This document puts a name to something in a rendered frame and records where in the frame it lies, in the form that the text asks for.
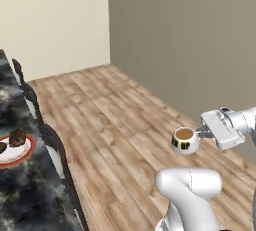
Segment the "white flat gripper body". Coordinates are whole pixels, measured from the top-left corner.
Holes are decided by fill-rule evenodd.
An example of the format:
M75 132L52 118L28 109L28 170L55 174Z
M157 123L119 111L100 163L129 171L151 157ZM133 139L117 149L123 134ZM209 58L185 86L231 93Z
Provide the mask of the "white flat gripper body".
M220 150L227 150L245 141L245 137L236 131L220 110L212 110L201 115L203 124L214 137Z

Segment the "white coffee mug black print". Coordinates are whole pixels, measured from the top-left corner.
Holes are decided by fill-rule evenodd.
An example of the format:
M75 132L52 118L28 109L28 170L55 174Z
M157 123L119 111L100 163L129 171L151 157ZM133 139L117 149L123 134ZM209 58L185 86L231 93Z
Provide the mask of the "white coffee mug black print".
M193 154L199 149L199 136L189 127L179 127L172 135L171 146L179 154Z

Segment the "white plate red rim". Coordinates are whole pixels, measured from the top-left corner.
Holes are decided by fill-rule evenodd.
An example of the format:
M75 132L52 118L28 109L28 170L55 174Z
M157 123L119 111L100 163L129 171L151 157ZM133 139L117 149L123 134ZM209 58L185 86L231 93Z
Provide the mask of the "white plate red rim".
M6 149L0 152L0 169L6 169L20 164L27 160L36 149L36 139L30 134L26 135L25 143L19 147L10 146L8 135L0 137L0 143L6 144Z

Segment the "dark bar stool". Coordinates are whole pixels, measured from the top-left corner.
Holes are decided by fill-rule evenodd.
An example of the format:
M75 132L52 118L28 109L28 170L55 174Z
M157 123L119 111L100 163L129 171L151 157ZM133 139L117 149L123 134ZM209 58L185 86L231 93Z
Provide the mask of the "dark bar stool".
M37 95L33 88L27 84L23 83L20 88L23 91L25 101L29 107L32 117L37 121L38 124L43 123L42 115L40 113L40 108L37 101Z
M22 67L20 63L16 59L12 59L12 63L14 66L14 70L19 77L19 83L24 84L24 76L23 76Z
M78 217L79 217L79 220L81 222L83 231L90 231L89 227L88 227L88 224L87 224L87 221L86 221L86 218L84 216L84 213L83 213L83 210L82 210L82 207L81 207L81 204L80 204L80 200L79 200L79 197L77 195L76 188L74 186L73 180L70 177L65 177L63 179L63 182L64 182L65 186L67 187L68 194L71 198L74 209L76 210L76 212L78 214Z
M39 130L58 175L65 186L69 187L72 184L72 177L70 176L66 152L61 139L48 124L41 125Z

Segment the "dark brown cake piece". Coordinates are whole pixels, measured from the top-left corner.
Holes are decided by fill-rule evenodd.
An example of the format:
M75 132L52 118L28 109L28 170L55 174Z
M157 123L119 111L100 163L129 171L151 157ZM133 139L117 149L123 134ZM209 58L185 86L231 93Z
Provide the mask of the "dark brown cake piece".
M9 133L9 145L19 147L25 144L26 132L23 129L14 129Z

